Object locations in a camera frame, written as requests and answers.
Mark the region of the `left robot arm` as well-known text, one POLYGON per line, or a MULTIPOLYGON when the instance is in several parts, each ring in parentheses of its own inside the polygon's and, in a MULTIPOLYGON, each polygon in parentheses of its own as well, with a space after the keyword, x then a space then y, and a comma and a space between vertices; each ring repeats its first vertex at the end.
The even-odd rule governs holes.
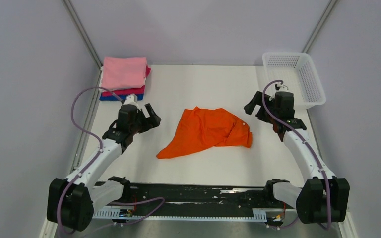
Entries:
POLYGON ((109 165, 133 142, 138 133, 147 132, 161 123, 150 103, 145 104, 149 116, 136 103, 124 103, 118 118, 99 138, 98 148, 77 170, 56 178, 49 186, 47 220, 74 231, 85 230, 92 216, 104 206, 117 201, 128 204, 132 199, 131 183, 121 177, 110 177, 102 185, 97 181, 109 165))

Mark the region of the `orange t-shirt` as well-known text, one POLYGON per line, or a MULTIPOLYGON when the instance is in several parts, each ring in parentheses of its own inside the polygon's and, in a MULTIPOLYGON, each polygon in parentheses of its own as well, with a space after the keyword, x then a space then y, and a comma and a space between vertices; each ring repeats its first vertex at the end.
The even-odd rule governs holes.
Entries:
POLYGON ((172 159, 207 150, 211 147, 243 146, 251 148, 250 126, 229 111, 218 109, 185 109, 172 141, 156 157, 172 159))

